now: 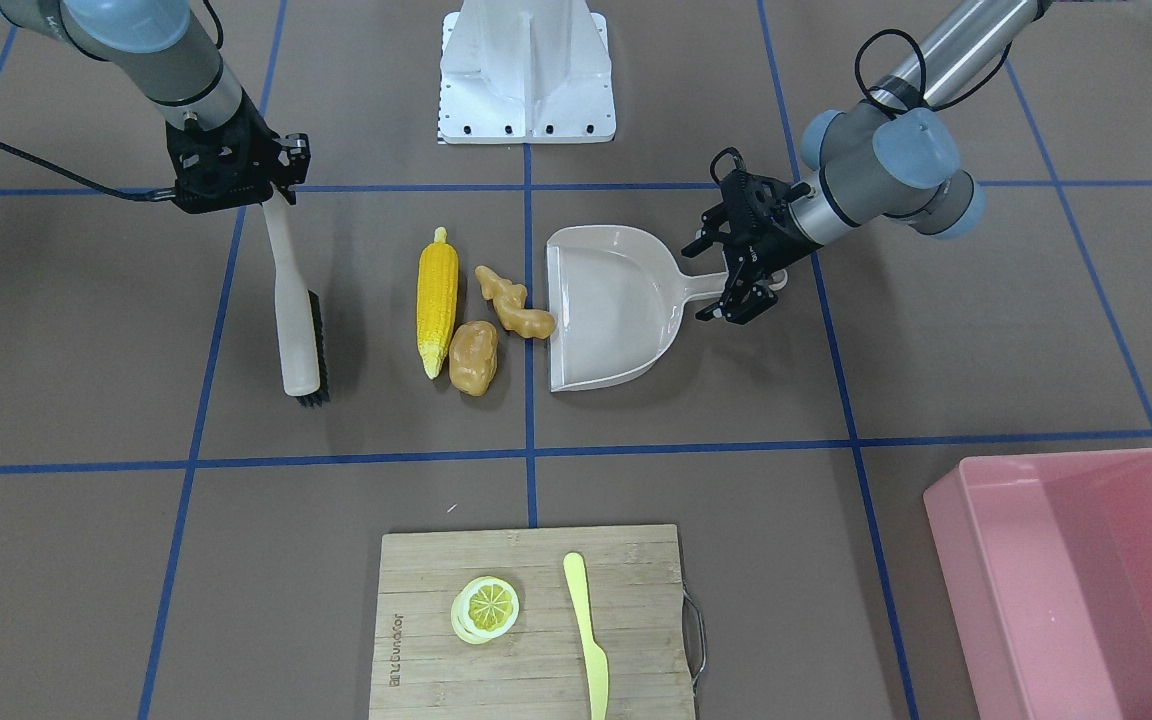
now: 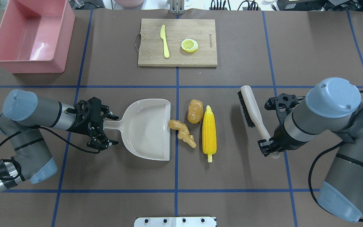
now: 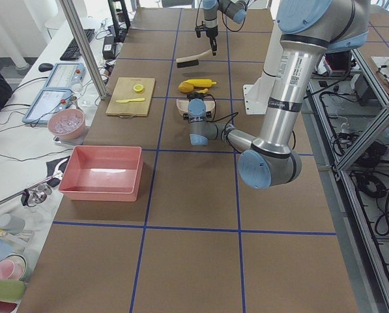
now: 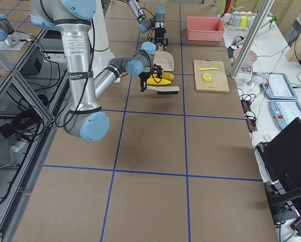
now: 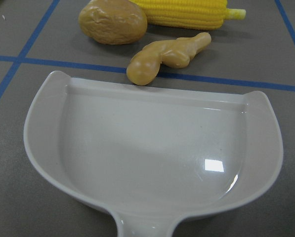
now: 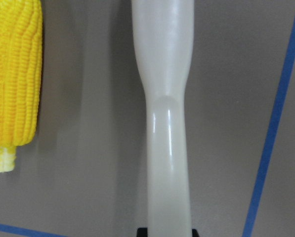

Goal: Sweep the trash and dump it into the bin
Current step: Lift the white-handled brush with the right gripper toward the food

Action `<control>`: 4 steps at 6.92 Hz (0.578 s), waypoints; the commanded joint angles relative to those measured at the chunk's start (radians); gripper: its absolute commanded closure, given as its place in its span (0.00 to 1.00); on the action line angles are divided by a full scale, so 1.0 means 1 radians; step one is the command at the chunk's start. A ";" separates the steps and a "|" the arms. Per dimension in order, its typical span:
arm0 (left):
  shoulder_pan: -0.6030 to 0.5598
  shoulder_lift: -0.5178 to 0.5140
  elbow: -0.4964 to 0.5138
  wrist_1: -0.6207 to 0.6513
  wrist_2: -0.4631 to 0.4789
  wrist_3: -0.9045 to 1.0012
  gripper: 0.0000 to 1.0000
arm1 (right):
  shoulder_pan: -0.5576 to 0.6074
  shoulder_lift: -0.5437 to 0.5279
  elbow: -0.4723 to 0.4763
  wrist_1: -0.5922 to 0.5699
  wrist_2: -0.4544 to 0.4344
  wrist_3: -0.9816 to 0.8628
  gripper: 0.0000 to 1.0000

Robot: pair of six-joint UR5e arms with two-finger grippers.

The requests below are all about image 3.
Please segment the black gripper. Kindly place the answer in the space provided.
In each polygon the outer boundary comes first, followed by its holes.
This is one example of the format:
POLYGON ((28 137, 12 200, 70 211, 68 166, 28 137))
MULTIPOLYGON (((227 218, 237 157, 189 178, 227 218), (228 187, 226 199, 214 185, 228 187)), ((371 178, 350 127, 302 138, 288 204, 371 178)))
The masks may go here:
POLYGON ((188 103, 182 113, 183 119, 189 121, 211 121, 214 117, 214 101, 204 100, 203 93, 189 93, 188 103))
POLYGON ((217 22, 202 22, 201 25, 195 26, 195 32, 198 38, 201 37, 202 32, 206 34, 206 36, 209 38, 212 54, 216 54, 218 49, 216 41, 216 37, 218 36, 217 22))

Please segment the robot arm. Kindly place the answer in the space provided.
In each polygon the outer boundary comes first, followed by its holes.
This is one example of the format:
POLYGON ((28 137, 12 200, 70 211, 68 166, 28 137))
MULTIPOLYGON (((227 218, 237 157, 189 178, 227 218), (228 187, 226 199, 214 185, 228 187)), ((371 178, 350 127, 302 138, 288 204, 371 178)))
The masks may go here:
POLYGON ((222 13, 237 24, 242 24, 246 18, 248 3, 246 1, 211 0, 202 1, 203 21, 195 26, 197 38, 204 32, 209 39, 212 55, 218 50, 218 13, 222 13))
POLYGON ((240 151, 242 180, 252 188, 268 188, 296 179, 302 163, 289 140, 315 67, 326 53, 344 52, 367 40, 368 1, 282 1, 269 55, 276 56, 274 81, 259 79, 248 98, 266 107, 261 132, 249 135, 230 123, 206 117, 203 100, 188 103, 192 145, 220 139, 240 151))

